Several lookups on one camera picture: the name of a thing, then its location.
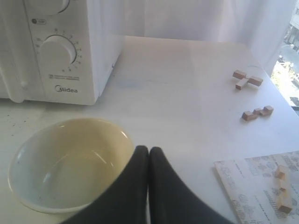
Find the white table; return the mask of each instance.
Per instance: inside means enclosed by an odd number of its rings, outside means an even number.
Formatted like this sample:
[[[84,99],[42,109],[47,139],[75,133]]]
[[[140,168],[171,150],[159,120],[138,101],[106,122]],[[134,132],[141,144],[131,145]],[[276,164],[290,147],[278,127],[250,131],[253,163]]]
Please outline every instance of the white table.
[[[233,71],[264,79],[235,89]],[[242,113],[271,105],[251,122]],[[7,170],[20,145],[38,130],[79,117],[122,126],[136,145],[160,146],[203,201],[237,222],[214,161],[298,150],[299,118],[244,45],[127,37],[125,49],[95,106],[0,100],[0,223],[53,224],[10,192]]]

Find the white ceramic bowl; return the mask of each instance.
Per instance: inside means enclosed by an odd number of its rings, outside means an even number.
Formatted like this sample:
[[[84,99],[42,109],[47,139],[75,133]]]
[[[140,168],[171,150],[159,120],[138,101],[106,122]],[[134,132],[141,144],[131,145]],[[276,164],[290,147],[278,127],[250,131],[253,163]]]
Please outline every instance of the white ceramic bowl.
[[[76,212],[113,183],[133,151],[128,135],[108,121],[64,121],[23,144],[10,165],[9,186],[33,210]]]

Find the building outside window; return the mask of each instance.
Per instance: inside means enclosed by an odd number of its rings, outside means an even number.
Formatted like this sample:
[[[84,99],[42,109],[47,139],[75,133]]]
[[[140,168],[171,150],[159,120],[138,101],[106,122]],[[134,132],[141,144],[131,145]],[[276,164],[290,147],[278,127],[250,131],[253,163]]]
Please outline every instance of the building outside window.
[[[288,103],[299,109],[299,0],[293,10],[271,79]]]

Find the microwave dial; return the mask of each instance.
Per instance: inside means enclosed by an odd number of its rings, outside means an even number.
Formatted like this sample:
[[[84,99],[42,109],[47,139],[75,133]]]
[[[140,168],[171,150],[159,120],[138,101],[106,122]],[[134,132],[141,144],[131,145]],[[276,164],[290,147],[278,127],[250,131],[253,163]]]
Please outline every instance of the microwave dial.
[[[64,11],[70,0],[29,0],[34,9],[43,15],[55,15]]]
[[[76,48],[67,38],[60,35],[49,36],[40,46],[40,60],[53,70],[69,67],[77,57]]]

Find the paper sheet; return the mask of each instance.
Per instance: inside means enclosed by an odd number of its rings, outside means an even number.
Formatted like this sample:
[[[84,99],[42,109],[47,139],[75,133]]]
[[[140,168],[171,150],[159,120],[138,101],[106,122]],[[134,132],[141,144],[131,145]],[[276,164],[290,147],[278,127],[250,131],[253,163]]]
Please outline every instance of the paper sheet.
[[[280,212],[276,202],[279,190],[275,171],[278,165],[289,167],[293,210]],[[222,183],[242,224],[299,223],[299,151],[215,162]]]

